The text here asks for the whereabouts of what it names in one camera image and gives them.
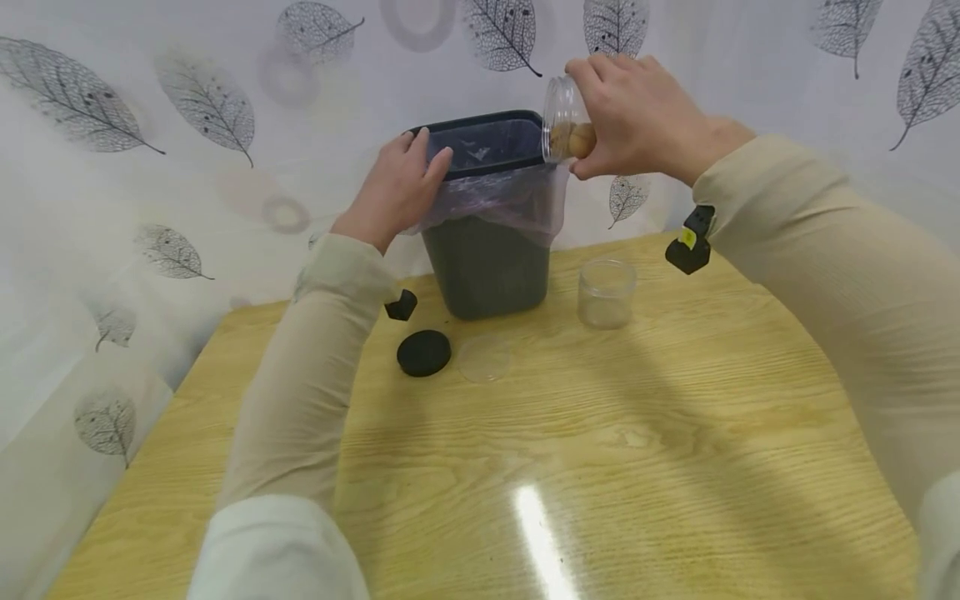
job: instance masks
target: person's left hand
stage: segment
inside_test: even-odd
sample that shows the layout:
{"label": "person's left hand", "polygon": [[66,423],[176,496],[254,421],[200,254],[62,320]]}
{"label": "person's left hand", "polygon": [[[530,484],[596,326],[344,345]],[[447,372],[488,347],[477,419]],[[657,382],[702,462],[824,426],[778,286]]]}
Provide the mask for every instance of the person's left hand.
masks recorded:
{"label": "person's left hand", "polygon": [[416,137],[406,132],[388,142],[330,233],[367,242],[383,254],[401,231],[415,225],[436,199],[453,158],[453,150],[444,148],[427,166],[429,136],[424,127]]}

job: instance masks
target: brown object in jar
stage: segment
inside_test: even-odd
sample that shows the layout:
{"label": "brown object in jar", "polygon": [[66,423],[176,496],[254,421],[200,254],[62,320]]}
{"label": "brown object in jar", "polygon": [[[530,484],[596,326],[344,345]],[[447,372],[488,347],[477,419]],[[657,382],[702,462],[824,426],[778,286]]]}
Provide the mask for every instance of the brown object in jar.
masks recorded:
{"label": "brown object in jar", "polygon": [[590,123],[563,121],[550,130],[550,154],[560,159],[586,158],[596,145],[596,131]]}
{"label": "brown object in jar", "polygon": [[573,133],[573,123],[569,121],[563,121],[550,128],[550,155],[560,159],[569,156],[566,143],[571,133]]}
{"label": "brown object in jar", "polygon": [[586,158],[597,145],[597,133],[590,123],[580,123],[573,128],[569,139],[566,140],[566,149],[571,156]]}

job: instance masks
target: black plastic clip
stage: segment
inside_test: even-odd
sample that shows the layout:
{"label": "black plastic clip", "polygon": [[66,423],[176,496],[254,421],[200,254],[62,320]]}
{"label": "black plastic clip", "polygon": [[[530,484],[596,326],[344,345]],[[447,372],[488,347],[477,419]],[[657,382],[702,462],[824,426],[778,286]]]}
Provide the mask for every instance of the black plastic clip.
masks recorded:
{"label": "black plastic clip", "polygon": [[410,321],[410,315],[417,308],[417,297],[410,290],[403,290],[400,300],[385,304],[384,308],[387,309],[387,316],[394,321]]}
{"label": "black plastic clip", "polygon": [[707,234],[714,214],[716,209],[713,206],[698,205],[684,221],[680,235],[666,248],[667,261],[687,275],[700,271],[710,262]]}

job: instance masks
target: jar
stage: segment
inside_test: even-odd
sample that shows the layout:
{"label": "jar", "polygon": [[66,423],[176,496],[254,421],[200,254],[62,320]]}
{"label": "jar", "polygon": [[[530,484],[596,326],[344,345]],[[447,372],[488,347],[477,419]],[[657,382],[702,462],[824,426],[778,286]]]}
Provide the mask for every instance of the jar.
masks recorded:
{"label": "jar", "polygon": [[596,132],[573,78],[552,78],[543,105],[543,160],[557,163],[585,158],[596,144]]}

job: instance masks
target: black jar lid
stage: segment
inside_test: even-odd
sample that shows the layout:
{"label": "black jar lid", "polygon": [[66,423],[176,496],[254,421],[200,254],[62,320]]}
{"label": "black jar lid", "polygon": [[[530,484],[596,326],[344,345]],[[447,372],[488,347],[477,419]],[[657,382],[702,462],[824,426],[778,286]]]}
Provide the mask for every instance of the black jar lid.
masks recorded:
{"label": "black jar lid", "polygon": [[433,329],[408,336],[396,349],[396,361],[411,377],[426,377],[439,372],[450,362],[450,355],[450,340]]}

